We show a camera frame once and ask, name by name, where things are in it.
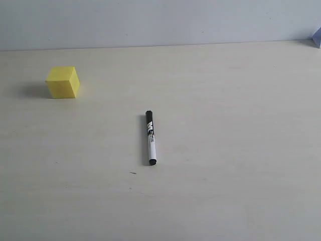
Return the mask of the yellow foam cube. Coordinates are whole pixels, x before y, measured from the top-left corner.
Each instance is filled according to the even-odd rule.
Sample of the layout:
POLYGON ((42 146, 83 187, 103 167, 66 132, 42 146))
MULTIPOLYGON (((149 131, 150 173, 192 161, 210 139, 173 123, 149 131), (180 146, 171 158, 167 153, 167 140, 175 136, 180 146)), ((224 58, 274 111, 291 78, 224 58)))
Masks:
POLYGON ((53 67, 46 79, 46 85, 54 99, 76 98, 80 81, 74 66, 53 67))

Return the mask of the blue paper object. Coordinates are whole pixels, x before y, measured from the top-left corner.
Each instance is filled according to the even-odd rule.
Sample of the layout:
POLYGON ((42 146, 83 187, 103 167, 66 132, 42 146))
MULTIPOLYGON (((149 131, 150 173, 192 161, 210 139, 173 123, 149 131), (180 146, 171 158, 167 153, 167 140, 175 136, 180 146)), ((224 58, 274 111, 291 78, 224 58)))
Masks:
POLYGON ((311 38, 315 44, 315 46, 320 49, 321 48, 321 28, 319 28, 311 38))

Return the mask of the black and white marker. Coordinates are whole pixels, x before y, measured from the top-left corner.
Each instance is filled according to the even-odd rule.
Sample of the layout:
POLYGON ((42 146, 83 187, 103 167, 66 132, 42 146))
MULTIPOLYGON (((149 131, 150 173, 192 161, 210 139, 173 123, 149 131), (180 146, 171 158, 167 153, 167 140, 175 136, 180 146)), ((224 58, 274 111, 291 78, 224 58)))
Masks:
POLYGON ((156 145, 154 136, 154 123, 152 118, 152 111, 147 110, 146 117, 146 130, 147 130, 147 146, 148 146, 148 159, 151 166, 156 164, 156 145))

